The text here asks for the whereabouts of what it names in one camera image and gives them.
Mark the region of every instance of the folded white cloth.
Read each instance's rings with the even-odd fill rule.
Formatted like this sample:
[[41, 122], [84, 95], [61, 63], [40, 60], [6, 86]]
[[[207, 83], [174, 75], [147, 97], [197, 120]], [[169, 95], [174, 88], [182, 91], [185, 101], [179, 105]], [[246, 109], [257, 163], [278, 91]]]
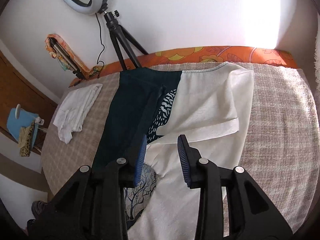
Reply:
[[148, 145], [145, 163], [157, 174], [150, 201], [129, 229], [129, 239], [194, 239], [200, 189], [184, 182], [177, 138], [220, 167], [238, 165], [247, 134], [253, 71], [233, 63], [208, 70], [183, 71], [164, 135]]
[[66, 144], [72, 139], [71, 132], [80, 132], [87, 113], [95, 102], [102, 84], [93, 84], [68, 93], [63, 100], [53, 124], [58, 128], [59, 139]]

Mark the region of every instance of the plaid blanket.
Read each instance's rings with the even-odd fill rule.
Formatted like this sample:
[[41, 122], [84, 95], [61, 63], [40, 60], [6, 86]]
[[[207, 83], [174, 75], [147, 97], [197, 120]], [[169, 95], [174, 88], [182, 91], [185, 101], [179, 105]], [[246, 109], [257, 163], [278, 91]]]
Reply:
[[[206, 69], [219, 63], [185, 63], [152, 67], [160, 71]], [[293, 231], [305, 220], [319, 174], [319, 124], [316, 107], [302, 70], [270, 65], [237, 63], [254, 71], [250, 124], [240, 165], [273, 201]], [[42, 166], [56, 194], [82, 165], [92, 165], [108, 109], [119, 86], [119, 73], [82, 82], [69, 91], [93, 83], [103, 84], [88, 113], [83, 130], [65, 144], [57, 128], [49, 125], [42, 148]], [[225, 221], [225, 233], [228, 221]]]

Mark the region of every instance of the metal screw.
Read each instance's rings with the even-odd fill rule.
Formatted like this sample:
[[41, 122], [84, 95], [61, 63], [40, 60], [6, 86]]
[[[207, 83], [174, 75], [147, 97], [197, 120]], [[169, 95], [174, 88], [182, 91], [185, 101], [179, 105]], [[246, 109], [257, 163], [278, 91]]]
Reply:
[[237, 166], [237, 167], [236, 167], [236, 172], [238, 172], [238, 173], [243, 173], [243, 172], [244, 172], [244, 168], [241, 167], [241, 166]]
[[83, 165], [80, 167], [81, 172], [87, 172], [89, 170], [89, 167], [87, 165]]
[[127, 161], [127, 160], [126, 160], [125, 158], [119, 158], [119, 159], [117, 159], [117, 163], [119, 163], [119, 164], [125, 164], [126, 161]]
[[199, 159], [199, 162], [200, 162], [201, 164], [207, 164], [209, 161], [208, 161], [208, 159], [206, 159], [206, 158], [200, 158], [200, 159]]
[[117, 10], [115, 10], [115, 13], [113, 14], [113, 17], [118, 18], [120, 16], [120, 14], [118, 13]]

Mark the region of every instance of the power cord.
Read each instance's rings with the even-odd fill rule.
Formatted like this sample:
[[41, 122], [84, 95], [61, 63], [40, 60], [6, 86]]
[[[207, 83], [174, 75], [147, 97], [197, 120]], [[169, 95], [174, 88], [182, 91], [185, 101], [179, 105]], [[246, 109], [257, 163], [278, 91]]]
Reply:
[[95, 15], [96, 15], [96, 18], [97, 18], [97, 21], [98, 21], [98, 24], [99, 24], [99, 29], [100, 29], [100, 43], [101, 43], [101, 45], [103, 46], [103, 49], [102, 49], [102, 51], [100, 52], [100, 54], [99, 54], [99, 56], [98, 56], [98, 59], [97, 59], [97, 65], [99, 64], [99, 62], [101, 62], [101, 63], [103, 64], [103, 66], [104, 66], [105, 63], [104, 63], [102, 60], [100, 60], [100, 56], [101, 56], [102, 52], [104, 51], [104, 49], [105, 49], [106, 47], [105, 47], [104, 44], [102, 43], [101, 25], [100, 25], [100, 22], [99, 22], [99, 19], [98, 19], [98, 15], [97, 15], [97, 13], [95, 13]]

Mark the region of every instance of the tripod adjustment knob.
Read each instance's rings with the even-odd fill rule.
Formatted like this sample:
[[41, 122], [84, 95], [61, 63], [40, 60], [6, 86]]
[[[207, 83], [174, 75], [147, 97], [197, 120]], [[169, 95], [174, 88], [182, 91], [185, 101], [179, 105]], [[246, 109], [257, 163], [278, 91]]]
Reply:
[[119, 13], [118, 13], [118, 11], [117, 10], [115, 10], [115, 13], [113, 14], [113, 17], [115, 17], [115, 18], [118, 18], [119, 17]]

